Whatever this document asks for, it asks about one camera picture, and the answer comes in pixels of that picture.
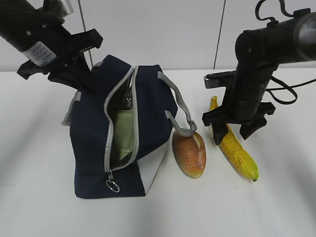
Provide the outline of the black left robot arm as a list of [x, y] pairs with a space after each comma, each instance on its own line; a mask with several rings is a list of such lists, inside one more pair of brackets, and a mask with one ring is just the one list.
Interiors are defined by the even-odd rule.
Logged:
[[84, 53], [99, 48], [103, 38], [95, 29], [73, 35], [66, 30], [64, 18], [72, 12], [68, 0], [45, 0], [38, 9], [27, 0], [0, 2], [0, 36], [28, 59], [18, 75], [41, 73], [77, 90], [97, 90]]

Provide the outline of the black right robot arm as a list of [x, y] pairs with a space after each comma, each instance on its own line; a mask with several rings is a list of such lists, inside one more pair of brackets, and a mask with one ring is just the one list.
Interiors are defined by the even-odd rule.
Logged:
[[204, 125], [212, 126], [216, 145], [228, 133], [228, 123], [241, 125], [243, 139], [267, 124], [265, 115], [272, 115], [276, 108], [262, 98], [269, 81], [276, 81], [274, 71], [281, 64], [316, 59], [316, 14], [309, 8], [300, 9], [287, 21], [245, 30], [236, 40], [235, 52], [236, 70], [204, 77], [207, 89], [226, 89], [222, 105], [202, 116]]

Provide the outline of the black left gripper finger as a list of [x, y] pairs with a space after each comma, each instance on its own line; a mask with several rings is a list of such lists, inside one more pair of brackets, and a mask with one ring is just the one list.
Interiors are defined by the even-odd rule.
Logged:
[[75, 74], [69, 68], [60, 68], [50, 72], [48, 80], [50, 82], [63, 84], [77, 90], [81, 88], [80, 81], [75, 77]]
[[97, 91], [97, 81], [94, 79], [83, 53], [72, 58], [71, 68], [79, 89], [85, 89], [90, 92]]

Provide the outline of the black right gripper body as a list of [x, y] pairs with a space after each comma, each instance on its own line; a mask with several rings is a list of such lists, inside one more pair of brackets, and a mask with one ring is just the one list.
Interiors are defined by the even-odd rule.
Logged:
[[239, 120], [229, 117], [222, 106], [218, 106], [217, 101], [210, 101], [209, 111], [202, 115], [202, 121], [205, 126], [212, 123], [232, 123], [232, 124], [250, 124], [254, 121], [264, 118], [265, 115], [272, 115], [276, 108], [271, 102], [262, 102], [253, 118], [250, 120]]

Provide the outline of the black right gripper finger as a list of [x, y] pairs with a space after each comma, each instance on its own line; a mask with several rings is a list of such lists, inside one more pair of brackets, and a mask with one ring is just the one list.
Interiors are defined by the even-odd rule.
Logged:
[[220, 145], [223, 138], [228, 134], [228, 126], [224, 122], [213, 122], [212, 124], [213, 140], [216, 145]]
[[239, 133], [244, 140], [249, 138], [255, 131], [266, 126], [267, 120], [264, 117], [261, 117], [249, 124], [243, 124], [240, 127]]

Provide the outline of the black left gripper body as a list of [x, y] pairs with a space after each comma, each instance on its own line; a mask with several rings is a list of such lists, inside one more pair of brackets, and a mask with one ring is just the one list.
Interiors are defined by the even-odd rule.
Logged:
[[43, 39], [38, 40], [22, 54], [28, 61], [22, 64], [17, 74], [24, 79], [60, 68], [69, 68], [72, 71], [72, 58], [80, 53], [99, 48], [103, 42], [102, 36], [96, 29], [71, 35], [67, 30], [63, 33], [53, 34], [51, 30], [45, 30]]

